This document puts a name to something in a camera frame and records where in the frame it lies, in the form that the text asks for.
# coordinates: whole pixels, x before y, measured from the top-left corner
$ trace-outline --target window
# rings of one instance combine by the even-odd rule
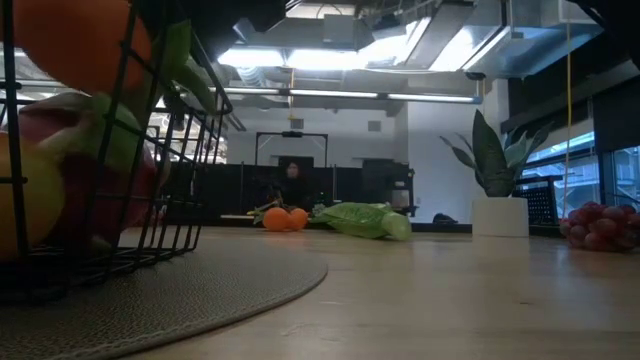
[[[571,139],[569,147],[569,176],[567,181],[567,213],[588,201],[600,202],[600,170],[594,150],[593,132]],[[565,174],[567,143],[537,151],[529,157],[523,178]],[[564,180],[554,183],[558,216],[564,207]]]
[[[614,152],[616,205],[634,205],[632,199],[640,195],[640,147],[631,147]]]

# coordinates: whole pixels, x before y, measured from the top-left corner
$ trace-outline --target orange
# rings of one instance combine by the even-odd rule
[[[285,231],[289,226],[289,213],[282,208],[269,209],[264,214],[262,224],[269,231]]]
[[[298,231],[304,229],[309,221],[309,214],[302,209],[294,209],[289,216],[289,229]]]
[[[125,0],[14,1],[16,44],[41,70],[89,94],[113,91],[129,17]],[[136,20],[131,48],[151,59],[151,41]],[[143,81],[143,68],[129,57],[124,88]]]
[[[52,158],[35,145],[20,139],[27,241],[41,244],[53,229],[64,207],[64,183]],[[11,177],[9,136],[0,133],[0,177]],[[18,253],[16,218],[13,209],[13,187],[0,184],[0,262],[15,260]]]

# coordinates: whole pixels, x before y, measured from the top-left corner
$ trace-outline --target bunch of grapes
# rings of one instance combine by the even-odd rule
[[[631,251],[640,239],[640,214],[630,205],[607,206],[588,202],[560,222],[560,232],[574,248]]]

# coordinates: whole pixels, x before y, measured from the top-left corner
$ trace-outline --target white planter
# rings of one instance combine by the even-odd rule
[[[476,199],[472,216],[474,237],[529,237],[527,199]]]

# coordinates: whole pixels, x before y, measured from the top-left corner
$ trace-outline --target potted plant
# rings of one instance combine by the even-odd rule
[[[549,136],[551,124],[546,125],[527,140],[526,134],[507,136],[504,144],[476,110],[473,121],[473,145],[458,134],[471,155],[449,140],[441,137],[451,147],[456,158],[475,172],[475,178],[486,198],[473,202],[472,225],[474,236],[529,236],[527,199],[514,198],[516,180],[522,175],[527,159]]]

